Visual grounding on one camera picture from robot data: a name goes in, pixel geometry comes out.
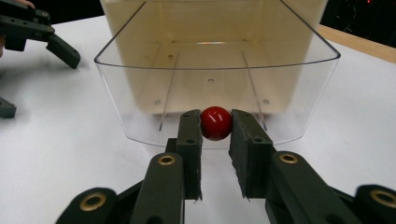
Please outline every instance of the transparent plastic container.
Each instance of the transparent plastic container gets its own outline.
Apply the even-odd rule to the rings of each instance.
[[[340,54],[284,2],[133,4],[95,58],[126,136],[165,146],[181,114],[212,105],[251,113],[275,144],[304,134]]]

